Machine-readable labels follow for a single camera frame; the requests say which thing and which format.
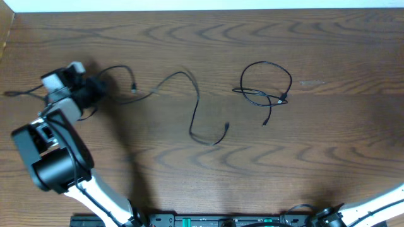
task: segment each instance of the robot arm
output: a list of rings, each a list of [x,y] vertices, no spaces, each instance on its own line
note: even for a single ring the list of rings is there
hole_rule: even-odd
[[[13,131],[12,137],[34,183],[83,203],[108,227],[147,226],[141,213],[96,173],[90,152],[74,130],[85,108],[105,95],[96,78],[84,80],[81,63],[73,62],[42,76],[48,106],[37,120]]]
[[[374,226],[404,212],[404,183],[366,201],[346,204],[339,212],[347,226]]]

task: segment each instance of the wood grain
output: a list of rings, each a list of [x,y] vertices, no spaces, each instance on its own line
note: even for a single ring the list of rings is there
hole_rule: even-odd
[[[81,61],[88,72],[127,64],[141,93],[179,69],[158,95],[119,107],[108,100],[76,128],[97,170],[146,211],[278,213],[296,204],[355,202],[403,181],[404,10],[259,10],[18,14],[0,64],[0,91],[26,90],[44,73]],[[289,104],[268,110],[231,89],[254,61],[285,67]],[[124,71],[110,73],[128,95]],[[301,81],[320,81],[303,83]],[[278,94],[287,77],[257,66],[245,84]],[[9,133],[43,103],[0,98],[0,226],[67,226],[85,207],[30,180]],[[389,222],[404,226],[403,216]]]
[[[13,23],[14,12],[7,6],[4,1],[0,1],[0,60],[3,56],[3,49]]]

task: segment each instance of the black cable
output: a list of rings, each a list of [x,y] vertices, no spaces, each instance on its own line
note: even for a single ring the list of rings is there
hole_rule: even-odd
[[[44,86],[44,85],[41,84],[41,85],[36,86],[36,87],[34,87],[34,88],[32,88],[32,89],[29,89],[29,90],[27,90],[27,91],[5,91],[5,92],[3,93],[3,95],[4,95],[4,96],[7,96],[7,97],[16,97],[16,96],[20,96],[20,95],[30,95],[30,96],[32,96],[32,97],[34,97],[34,98],[38,98],[38,99],[40,99],[40,100],[42,100],[42,101],[44,101],[44,102],[46,103],[46,102],[47,102],[46,97],[42,97],[42,96],[40,96],[40,95],[36,95],[36,94],[33,94],[33,93],[32,93],[33,91],[36,91],[36,90],[38,90],[39,88],[41,88],[41,87],[43,87],[43,86]]]
[[[286,91],[284,93],[281,94],[280,97],[277,97],[275,95],[268,95],[263,91],[250,89],[250,88],[245,88],[245,87],[242,86],[242,79],[243,79],[244,73],[247,71],[247,69],[249,67],[251,67],[253,65],[256,65],[256,64],[270,64],[272,66],[280,68],[281,70],[283,70],[285,73],[287,73],[289,75],[290,82],[289,82],[288,88],[286,89]],[[282,66],[279,66],[278,64],[275,64],[273,62],[258,61],[258,62],[254,62],[254,63],[252,63],[252,64],[250,64],[250,65],[248,65],[247,67],[244,68],[244,70],[241,73],[241,77],[240,77],[240,88],[234,88],[234,89],[232,89],[232,91],[237,92],[237,93],[242,93],[244,98],[246,100],[248,100],[250,103],[254,104],[254,105],[257,105],[259,107],[269,107],[270,108],[270,113],[268,114],[268,117],[263,122],[263,126],[265,126],[268,123],[268,121],[270,120],[271,113],[272,113],[272,107],[275,107],[275,106],[278,106],[278,105],[284,105],[284,104],[288,103],[288,101],[286,101],[286,97],[288,96],[287,94],[288,94],[291,86],[292,86],[292,76],[290,75],[290,73],[285,68],[283,68]],[[269,104],[256,103],[256,102],[252,101],[250,98],[248,98],[247,95],[258,95],[258,96],[267,97]],[[271,97],[272,98],[277,98],[279,100],[278,103],[272,104],[271,99],[270,99]]]
[[[97,111],[98,111],[98,107],[97,107],[97,106],[94,106],[94,110],[89,114],[89,116],[87,116],[87,117],[85,117],[85,118],[83,118],[83,119],[78,119],[77,121],[84,121],[84,120],[87,120],[87,119],[89,119],[90,117],[92,117],[95,113],[97,113]]]
[[[60,125],[61,127],[66,128],[66,126],[64,126],[63,124],[61,124],[60,122],[57,122],[55,120],[49,120],[45,115],[46,113],[50,110],[51,108],[46,108],[41,114],[40,117],[44,120],[44,122],[55,132],[55,134],[57,134],[61,140],[63,141],[63,143],[66,145],[66,149],[68,150],[68,153],[70,155],[71,158],[71,162],[74,166],[73,168],[73,176],[74,176],[74,186],[76,186],[76,188],[85,196],[87,197],[88,200],[90,200],[96,207],[98,207],[102,212],[104,212],[118,227],[123,227],[123,225],[120,224],[120,222],[118,222],[118,220],[112,215],[112,213],[108,210],[106,210],[106,208],[104,208],[101,204],[99,204],[90,194],[88,194],[88,192],[83,189],[83,187],[81,187],[78,183],[78,174],[77,174],[77,159],[76,156],[74,155],[74,153],[72,152],[72,149],[70,147],[70,145],[67,143],[66,139],[62,136],[62,134],[51,124],[55,123]]]
[[[310,208],[314,213],[318,211],[318,208],[317,208],[317,207],[312,206],[312,205],[310,205],[310,204],[300,204],[300,205],[296,205],[296,206],[290,208],[288,211],[286,211],[285,214],[282,214],[282,215],[279,217],[279,222],[286,224],[287,222],[286,222],[285,216],[286,216],[288,213],[290,213],[291,211],[294,211],[294,210],[296,210],[296,209],[300,209],[300,208],[302,208],[302,207],[308,207],[308,208]],[[308,216],[308,217],[306,218],[306,220],[304,220],[304,225],[302,225],[302,226],[300,226],[300,227],[305,227],[305,226],[307,226],[307,222],[308,222],[309,220],[310,220],[310,216]]]
[[[101,75],[103,75],[103,74],[104,74],[106,71],[108,71],[109,69],[113,69],[113,68],[117,68],[117,67],[123,67],[123,68],[125,68],[125,69],[128,70],[128,73],[129,73],[130,77],[132,78],[132,93],[134,93],[134,91],[136,92],[136,84],[135,84],[135,82],[134,82],[134,74],[133,74],[131,68],[128,67],[128,66],[120,65],[120,66],[108,67],[107,69],[104,69],[103,71],[99,72],[99,73],[96,75],[96,77],[99,78],[99,77],[101,77]],[[159,89],[161,88],[161,86],[162,86],[166,81],[168,81],[170,78],[172,78],[173,76],[178,75],[178,74],[183,74],[183,75],[185,75],[185,76],[192,82],[192,85],[194,86],[194,89],[195,89],[195,92],[196,92],[196,104],[195,104],[194,112],[193,112],[193,114],[192,114],[192,119],[191,119],[191,123],[190,123],[190,125],[189,125],[189,130],[188,130],[189,136],[191,137],[191,139],[193,139],[193,140],[196,141],[197,143],[204,144],[204,145],[208,145],[208,146],[214,146],[214,145],[220,143],[220,142],[223,140],[223,138],[226,136],[226,133],[227,133],[227,131],[228,131],[228,129],[229,129],[229,125],[230,125],[230,124],[229,124],[228,122],[225,123],[225,130],[224,130],[224,133],[222,134],[221,138],[220,138],[219,140],[217,140],[216,142],[214,142],[214,143],[210,143],[210,142],[206,142],[206,141],[203,141],[203,140],[201,140],[201,139],[198,139],[198,136],[195,135],[195,134],[192,132],[192,127],[193,127],[193,124],[194,124],[196,109],[198,108],[198,105],[199,105],[200,93],[199,93],[199,88],[198,88],[198,84],[197,84],[196,80],[195,80],[190,74],[185,73],[184,71],[178,71],[178,72],[176,72],[176,73],[171,74],[170,76],[167,76],[167,77],[166,77],[165,79],[163,79],[151,92],[149,92],[149,94],[147,94],[147,95],[145,95],[145,96],[142,96],[142,97],[140,97],[140,98],[135,98],[135,99],[131,99],[131,100],[119,100],[119,99],[114,98],[114,97],[112,97],[112,96],[110,96],[110,98],[111,98],[114,102],[116,102],[118,105],[127,105],[127,104],[131,104],[131,103],[134,103],[134,102],[138,102],[138,101],[144,100],[145,98],[148,98],[148,97],[151,96],[152,94],[157,93],[157,92],[159,91]]]
[[[354,227],[355,225],[361,223],[363,220],[367,219],[368,217],[371,217],[371,216],[375,215],[375,214],[378,213],[378,212],[381,212],[381,211],[383,211],[383,210],[385,210],[385,209],[387,209],[387,208],[390,208],[390,207],[395,206],[395,205],[397,205],[397,204],[400,204],[400,203],[402,203],[402,202],[404,202],[404,199],[399,200],[399,201],[396,201],[396,202],[392,202],[391,204],[388,204],[388,205],[385,205],[385,206],[383,206],[383,207],[380,207],[379,209],[376,209],[376,210],[373,211],[373,212],[370,212],[370,211],[369,211],[365,216],[359,218],[358,220],[356,220],[356,221],[354,221],[352,224],[350,224],[349,227]]]

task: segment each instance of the white wall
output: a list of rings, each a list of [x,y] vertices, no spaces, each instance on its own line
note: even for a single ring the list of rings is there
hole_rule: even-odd
[[[403,8],[404,0],[4,0],[15,13],[217,9]]]

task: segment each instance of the table surface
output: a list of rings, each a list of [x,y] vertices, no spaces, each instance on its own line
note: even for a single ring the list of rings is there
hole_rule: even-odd
[[[0,92],[27,90],[41,75],[81,61],[89,74],[130,66],[139,96],[108,100],[75,125],[96,169],[135,206],[198,214],[268,214],[297,204],[350,203],[403,181],[404,9],[316,9],[17,14],[0,63]],[[293,76],[289,104],[268,109],[231,92],[242,70],[271,61]],[[123,70],[109,76],[129,95]],[[279,95],[288,79],[256,66],[244,86]],[[43,103],[0,98],[0,226],[67,226],[90,211],[32,183],[10,138]],[[389,222],[404,226],[404,216]]]

